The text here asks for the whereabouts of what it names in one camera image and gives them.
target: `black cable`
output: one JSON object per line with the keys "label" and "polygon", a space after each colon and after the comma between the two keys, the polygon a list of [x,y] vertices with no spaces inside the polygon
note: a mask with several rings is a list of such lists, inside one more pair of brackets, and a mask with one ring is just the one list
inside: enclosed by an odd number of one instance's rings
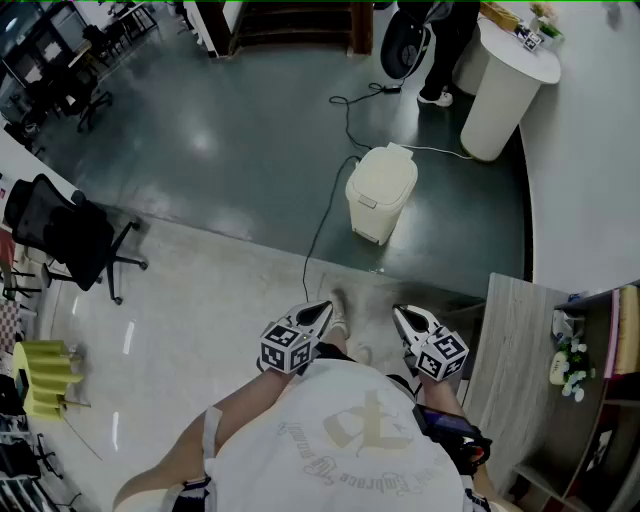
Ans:
{"label": "black cable", "polygon": [[367,148],[368,150],[371,150],[373,149],[371,146],[369,146],[368,144],[362,144],[358,142],[353,137],[353,135],[351,135],[351,133],[349,132],[349,107],[355,103],[358,103],[359,101],[366,100],[367,98],[373,98],[374,96],[377,96],[378,94],[381,94],[385,91],[384,87],[376,82],[371,82],[369,84],[369,89],[371,89],[374,92],[370,94],[365,94],[364,96],[360,96],[355,100],[349,100],[344,96],[331,96],[331,98],[329,98],[329,103],[331,103],[332,105],[345,105],[347,107],[347,115],[346,115],[347,126],[345,128],[345,131],[347,132],[347,137],[349,137],[349,140],[356,148]]}
{"label": "black cable", "polygon": [[78,436],[78,439],[80,439],[80,441],[82,441],[82,442],[84,443],[84,445],[85,445],[87,448],[89,448],[89,450],[91,450],[91,453],[93,453],[96,457],[98,457],[98,459],[99,459],[100,461],[102,461],[102,457],[100,457],[100,455],[98,455],[98,454],[96,453],[96,451],[95,451],[93,448],[91,448],[91,446],[89,446],[89,443],[87,443],[87,442],[82,438],[82,436],[81,436],[80,434],[78,434],[78,431],[77,431],[75,428],[73,428],[73,425],[71,425],[71,423],[69,423],[69,420],[67,420],[67,418],[65,418],[64,416],[62,417],[62,419],[65,421],[65,423],[66,423],[67,425],[69,425],[69,428],[70,428],[71,430],[73,430],[73,433],[74,433],[75,435],[77,435],[77,436]]}
{"label": "black cable", "polygon": [[307,284],[305,282],[305,277],[307,276],[307,263],[309,263],[309,258],[311,257],[311,253],[313,252],[313,249],[316,246],[316,241],[318,240],[318,235],[320,234],[320,230],[322,229],[324,221],[327,220],[327,216],[329,215],[329,211],[331,210],[331,205],[333,204],[333,196],[335,195],[336,187],[338,186],[338,178],[340,178],[340,174],[342,173],[342,169],[344,169],[345,165],[347,165],[347,162],[349,160],[351,160],[352,158],[355,158],[356,160],[358,160],[358,162],[360,161],[360,157],[359,156],[356,156],[356,155],[348,156],[344,160],[344,162],[342,162],[342,165],[338,169],[338,172],[336,173],[336,177],[333,180],[333,187],[331,187],[331,194],[329,195],[329,204],[327,204],[327,208],[324,211],[324,215],[322,216],[322,220],[320,221],[320,224],[318,224],[318,229],[316,229],[316,234],[313,235],[313,240],[311,241],[311,247],[309,247],[309,252],[307,253],[307,257],[304,260],[304,269],[302,270],[302,286],[304,286],[304,296],[307,299],[307,302],[309,302],[309,292],[307,290]]}
{"label": "black cable", "polygon": [[82,493],[81,493],[81,492],[79,492],[78,494],[76,494],[76,495],[73,497],[73,499],[72,499],[69,503],[54,503],[54,505],[55,505],[56,507],[67,507],[67,508],[71,508],[71,505],[73,505],[73,502],[74,502],[74,501],[76,501],[76,499],[77,499],[79,496],[82,496]]}

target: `white sneaker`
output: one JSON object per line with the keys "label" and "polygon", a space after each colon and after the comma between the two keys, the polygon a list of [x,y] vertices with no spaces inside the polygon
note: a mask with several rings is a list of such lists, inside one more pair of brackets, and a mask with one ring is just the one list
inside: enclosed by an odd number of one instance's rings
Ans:
{"label": "white sneaker", "polygon": [[344,290],[340,288],[336,288],[332,290],[329,294],[329,298],[331,303],[333,304],[333,315],[331,316],[331,323],[329,324],[329,329],[333,327],[339,327],[344,332],[344,339],[349,338],[349,324],[347,322],[347,297],[344,293]]}
{"label": "white sneaker", "polygon": [[438,105],[439,107],[449,107],[453,103],[453,96],[448,92],[442,91],[440,93],[440,97],[437,100],[427,100],[423,98],[420,93],[418,93],[418,101],[420,103],[424,103],[425,105],[433,104]]}

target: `desk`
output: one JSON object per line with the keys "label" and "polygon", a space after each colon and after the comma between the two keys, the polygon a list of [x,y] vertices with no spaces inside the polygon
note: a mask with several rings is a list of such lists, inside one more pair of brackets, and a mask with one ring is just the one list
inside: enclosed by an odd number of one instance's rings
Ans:
{"label": "desk", "polygon": [[491,274],[480,341],[465,414],[493,440],[487,468],[500,493],[514,465],[531,451],[560,390],[549,383],[556,353],[551,339],[553,308],[568,300],[558,292]]}
{"label": "desk", "polygon": [[544,48],[529,52],[522,41],[480,18],[480,42],[489,54],[478,94],[460,134],[478,160],[498,158],[541,84],[560,81],[560,62]]}

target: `white trash bin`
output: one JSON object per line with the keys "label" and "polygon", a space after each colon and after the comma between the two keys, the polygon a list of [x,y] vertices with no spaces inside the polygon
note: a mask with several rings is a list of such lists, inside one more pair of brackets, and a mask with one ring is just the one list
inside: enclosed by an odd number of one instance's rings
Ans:
{"label": "white trash bin", "polygon": [[418,179],[412,155],[391,142],[358,163],[346,189],[353,231],[380,245],[387,241]]}

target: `black chair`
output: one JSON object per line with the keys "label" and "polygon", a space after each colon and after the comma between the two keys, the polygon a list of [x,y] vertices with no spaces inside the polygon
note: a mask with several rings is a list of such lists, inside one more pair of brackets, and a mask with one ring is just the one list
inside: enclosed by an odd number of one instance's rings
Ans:
{"label": "black chair", "polygon": [[122,298],[116,297],[113,289],[113,264],[129,263],[142,270],[148,266],[144,261],[117,255],[129,230],[139,230],[140,224],[129,222],[114,240],[115,230],[103,210],[87,201],[80,191],[74,192],[71,200],[65,199],[44,174],[33,182],[18,180],[4,211],[13,239],[40,249],[67,266],[70,276],[55,274],[47,265],[42,266],[43,284],[47,287],[52,279],[58,279],[73,281],[87,291],[93,283],[101,282],[100,274],[106,268],[109,294],[120,305]]}
{"label": "black chair", "polygon": [[[82,132],[82,123],[87,122],[89,131],[93,129],[93,115],[102,105],[113,105],[113,94],[109,91],[93,99],[94,91],[98,87],[98,78],[91,74],[88,82],[83,82],[68,69],[58,69],[51,82],[51,94],[66,116],[79,115],[78,132]],[[67,97],[73,98],[69,104]]]}
{"label": "black chair", "polygon": [[113,56],[114,50],[120,55],[120,52],[111,42],[109,36],[95,25],[87,25],[82,31],[82,37],[91,43],[91,54],[104,66],[109,67],[106,63],[107,54],[110,55],[112,59],[115,58]]}

